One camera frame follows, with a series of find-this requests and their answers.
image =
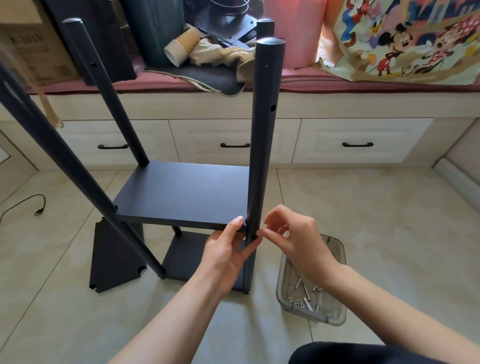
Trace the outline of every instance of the pink container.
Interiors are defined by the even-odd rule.
[[[264,0],[264,17],[275,21],[275,36],[285,40],[284,68],[317,62],[327,0]]]

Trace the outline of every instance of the white baseboard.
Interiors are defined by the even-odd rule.
[[[445,158],[439,160],[433,169],[480,212],[480,186]]]

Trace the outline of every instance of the stack of paper cups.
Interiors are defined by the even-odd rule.
[[[195,28],[190,28],[185,33],[172,40],[164,48],[170,62],[180,67],[188,58],[195,46],[200,42],[200,36]]]

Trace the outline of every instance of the marble floor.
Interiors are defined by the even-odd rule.
[[[96,171],[114,197],[131,171]],[[105,363],[173,297],[181,283],[151,269],[107,292],[88,288],[101,215],[60,172],[40,172],[0,205],[0,363]],[[430,169],[270,170],[264,215],[284,203],[341,240],[347,264],[480,344],[480,215]],[[145,225],[162,261],[173,231]],[[378,343],[351,312],[341,327],[283,312],[275,297],[281,252],[257,251],[250,295],[219,306],[194,363],[286,363],[312,340]]]

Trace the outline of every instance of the person's left hand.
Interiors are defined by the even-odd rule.
[[[258,237],[239,252],[240,242],[245,237],[244,233],[237,232],[242,224],[243,217],[238,216],[228,223],[225,230],[215,230],[205,243],[202,261],[197,269],[197,272],[203,272],[214,280],[222,297],[230,292],[243,262],[262,241]]]

